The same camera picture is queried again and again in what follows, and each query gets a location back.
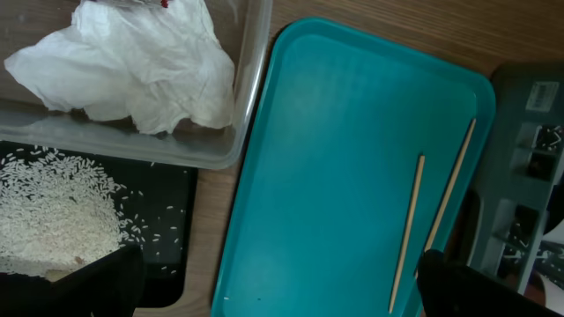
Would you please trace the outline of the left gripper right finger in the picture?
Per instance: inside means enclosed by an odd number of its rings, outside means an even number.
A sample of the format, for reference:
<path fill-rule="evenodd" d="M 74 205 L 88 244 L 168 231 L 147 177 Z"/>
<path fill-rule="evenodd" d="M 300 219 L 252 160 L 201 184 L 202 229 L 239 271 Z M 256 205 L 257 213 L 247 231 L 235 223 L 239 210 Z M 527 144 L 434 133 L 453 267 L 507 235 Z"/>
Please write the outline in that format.
<path fill-rule="evenodd" d="M 434 249 L 419 258 L 417 287 L 427 317 L 559 316 Z"/>

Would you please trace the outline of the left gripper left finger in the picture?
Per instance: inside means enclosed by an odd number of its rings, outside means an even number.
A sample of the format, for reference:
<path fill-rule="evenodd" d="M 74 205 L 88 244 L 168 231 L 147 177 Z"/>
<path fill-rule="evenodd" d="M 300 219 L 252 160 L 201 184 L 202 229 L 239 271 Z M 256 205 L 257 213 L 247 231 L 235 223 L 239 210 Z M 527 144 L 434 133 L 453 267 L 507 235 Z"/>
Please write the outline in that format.
<path fill-rule="evenodd" d="M 131 316 L 143 297 L 145 261 L 126 246 L 55 282 L 1 275 L 2 316 Z"/>

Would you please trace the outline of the wooden chopstick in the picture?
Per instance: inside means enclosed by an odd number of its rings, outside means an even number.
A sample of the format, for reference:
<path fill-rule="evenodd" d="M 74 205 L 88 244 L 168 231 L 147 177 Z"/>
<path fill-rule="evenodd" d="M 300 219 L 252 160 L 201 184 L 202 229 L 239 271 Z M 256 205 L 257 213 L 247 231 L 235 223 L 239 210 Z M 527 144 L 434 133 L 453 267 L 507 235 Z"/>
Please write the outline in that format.
<path fill-rule="evenodd" d="M 414 214 L 415 214 L 415 210 L 417 208 L 417 201 L 418 201 L 418 198 L 419 198 L 419 189 L 420 189 L 420 184 L 421 184 L 421 180 L 422 180 L 422 174 L 423 174 L 425 162 L 426 162 L 426 157 L 424 155 L 420 155 L 419 158 L 418 158 L 415 177 L 414 177 L 414 181 L 413 181 L 413 184 L 412 184 L 412 192 L 411 192 L 409 208 L 408 208 L 408 212 L 407 212 L 407 216 L 406 216 L 406 220 L 405 220 L 402 244 L 401 244 L 401 247 L 400 247 L 400 252 L 399 252 L 399 256 L 398 256 L 398 260 L 397 260 L 396 272 L 395 272 L 395 275 L 394 275 L 394 281 L 393 281 L 393 285 L 392 285 L 392 289 L 391 289 L 391 293 L 390 293 L 390 302 L 389 302 L 389 307 L 388 307 L 388 313 L 389 314 L 393 313 L 394 307 L 395 307 L 395 304 L 396 304 L 397 293 L 398 293 L 398 289 L 399 289 L 399 285 L 400 285 L 400 282 L 401 282 L 402 273 L 403 273 L 403 269 L 404 269 L 405 257 L 406 257 L 406 253 L 407 253 L 407 250 L 408 250 L 408 247 L 409 247 L 409 239 L 410 239 L 410 235 L 411 235 L 411 231 L 412 231 Z"/>
<path fill-rule="evenodd" d="M 455 157 L 454 163 L 450 169 L 449 177 L 446 180 L 444 189 L 442 191 L 441 200 L 439 201 L 438 207 L 434 214 L 433 223 L 429 227 L 426 242 L 422 248 L 422 252 L 431 250 L 433 247 L 438 248 L 440 251 L 444 251 L 447 247 L 449 235 L 451 232 L 451 226 L 449 230 L 445 233 L 441 232 L 443 227 L 443 219 L 447 214 L 447 210 L 450 203 L 450 198 L 456 188 L 456 183 L 461 173 L 462 166 L 466 157 L 466 153 L 471 145 L 471 140 L 474 134 L 474 130 L 477 125 L 477 119 L 472 118 L 469 122 L 468 128 L 465 132 L 462 144 L 459 147 L 458 153 Z"/>

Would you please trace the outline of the white rice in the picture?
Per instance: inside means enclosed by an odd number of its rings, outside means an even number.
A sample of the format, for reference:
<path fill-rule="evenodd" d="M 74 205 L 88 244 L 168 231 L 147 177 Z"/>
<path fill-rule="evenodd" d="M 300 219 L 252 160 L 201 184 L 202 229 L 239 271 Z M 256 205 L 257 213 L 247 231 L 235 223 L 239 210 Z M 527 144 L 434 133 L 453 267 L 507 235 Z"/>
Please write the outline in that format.
<path fill-rule="evenodd" d="M 112 195 L 122 184 L 91 160 L 46 146 L 1 144 L 1 270 L 74 271 L 127 246 Z"/>

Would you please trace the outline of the white tissue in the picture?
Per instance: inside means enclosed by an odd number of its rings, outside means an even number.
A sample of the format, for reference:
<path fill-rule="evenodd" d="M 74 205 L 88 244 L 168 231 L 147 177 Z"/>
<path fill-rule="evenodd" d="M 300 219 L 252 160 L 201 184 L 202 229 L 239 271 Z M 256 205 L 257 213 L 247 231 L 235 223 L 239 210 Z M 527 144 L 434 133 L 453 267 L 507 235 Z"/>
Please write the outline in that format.
<path fill-rule="evenodd" d="M 178 123 L 222 129 L 234 112 L 234 62 L 202 0 L 167 7 L 84 1 L 70 26 L 22 48 L 5 69 L 51 111 L 131 118 L 142 134 Z"/>

